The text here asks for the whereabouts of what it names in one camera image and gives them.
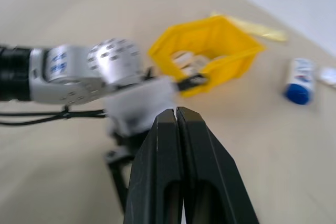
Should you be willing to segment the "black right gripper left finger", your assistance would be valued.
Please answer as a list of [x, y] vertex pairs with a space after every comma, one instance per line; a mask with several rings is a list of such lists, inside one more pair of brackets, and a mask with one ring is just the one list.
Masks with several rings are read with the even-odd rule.
[[125, 223], [181, 223], [183, 167], [172, 109], [156, 118], [132, 163]]

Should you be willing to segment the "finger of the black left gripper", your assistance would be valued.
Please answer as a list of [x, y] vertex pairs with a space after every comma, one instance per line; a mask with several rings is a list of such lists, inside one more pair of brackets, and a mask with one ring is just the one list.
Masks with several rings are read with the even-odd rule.
[[204, 74], [197, 73], [192, 74], [177, 82], [177, 90], [179, 92], [186, 91], [203, 91], [206, 85], [209, 83], [209, 77]]
[[114, 182], [122, 212], [125, 212], [128, 196], [128, 187], [126, 186], [122, 170], [125, 166], [129, 165], [130, 161], [113, 161], [108, 162], [108, 168]]

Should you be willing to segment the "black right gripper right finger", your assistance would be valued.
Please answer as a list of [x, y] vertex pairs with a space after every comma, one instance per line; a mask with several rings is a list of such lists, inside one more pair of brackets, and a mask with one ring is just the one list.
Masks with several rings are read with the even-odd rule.
[[177, 108], [187, 223], [258, 223], [237, 165], [201, 115]]

